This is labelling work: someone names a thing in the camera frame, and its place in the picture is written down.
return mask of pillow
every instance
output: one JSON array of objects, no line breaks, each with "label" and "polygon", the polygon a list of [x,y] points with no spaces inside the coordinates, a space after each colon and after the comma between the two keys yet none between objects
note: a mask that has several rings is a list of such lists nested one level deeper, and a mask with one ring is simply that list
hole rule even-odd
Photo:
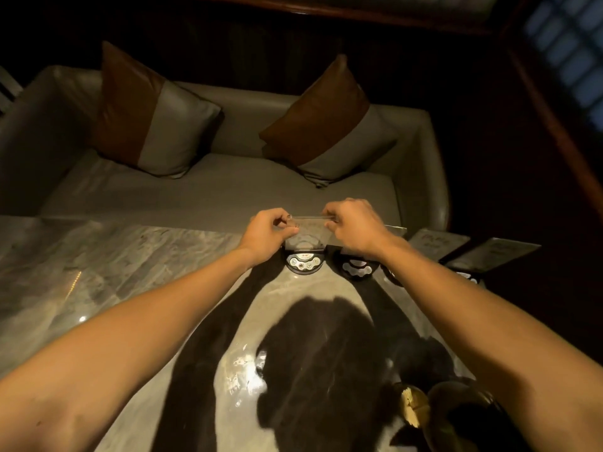
[{"label": "pillow", "polygon": [[266,159],[284,159],[317,187],[350,173],[398,137],[338,55],[324,74],[260,134]]},{"label": "pillow", "polygon": [[102,43],[102,90],[92,145],[156,176],[183,176],[221,108]]}]

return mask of sofa armrest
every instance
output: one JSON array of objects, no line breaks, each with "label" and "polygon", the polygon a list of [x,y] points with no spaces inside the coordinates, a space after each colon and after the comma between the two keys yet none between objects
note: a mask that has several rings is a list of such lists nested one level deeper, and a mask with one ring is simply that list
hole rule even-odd
[{"label": "sofa armrest", "polygon": [[48,67],[0,119],[0,213],[32,216],[86,149],[87,127]]},{"label": "sofa armrest", "polygon": [[412,236],[421,228],[447,230],[450,214],[444,166],[429,116],[407,144],[392,180],[402,225]]}]

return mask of table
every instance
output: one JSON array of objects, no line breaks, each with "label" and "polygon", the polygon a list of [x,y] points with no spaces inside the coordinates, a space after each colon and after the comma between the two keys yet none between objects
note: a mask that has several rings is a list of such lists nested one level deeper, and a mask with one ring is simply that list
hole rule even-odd
[{"label": "table", "polygon": [[[125,299],[207,265],[240,236],[0,216],[0,375]],[[97,451],[349,451],[403,425],[388,381],[471,377],[403,288],[278,256],[245,273],[132,397]]]}]

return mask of beige leather sofa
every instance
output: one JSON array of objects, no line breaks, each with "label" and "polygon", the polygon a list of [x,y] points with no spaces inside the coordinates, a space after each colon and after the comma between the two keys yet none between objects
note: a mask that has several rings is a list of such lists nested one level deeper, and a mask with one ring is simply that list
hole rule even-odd
[{"label": "beige leather sofa", "polygon": [[86,147],[101,87],[99,71],[49,67],[0,121],[0,213],[241,232],[264,208],[313,215],[346,197],[368,199],[385,223],[412,232],[448,225],[448,188],[429,114],[378,106],[400,133],[364,170],[317,189],[261,158],[258,132],[295,96],[182,87],[222,106],[224,121],[205,155],[177,180],[102,159]]}]

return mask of person's left arm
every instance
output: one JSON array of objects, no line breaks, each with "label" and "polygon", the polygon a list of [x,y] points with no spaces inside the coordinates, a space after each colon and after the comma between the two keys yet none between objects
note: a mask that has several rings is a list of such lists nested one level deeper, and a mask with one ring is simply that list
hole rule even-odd
[{"label": "person's left arm", "polygon": [[235,281],[297,233],[273,227],[286,218],[261,211],[237,249],[75,327],[0,380],[0,450],[93,446]]}]

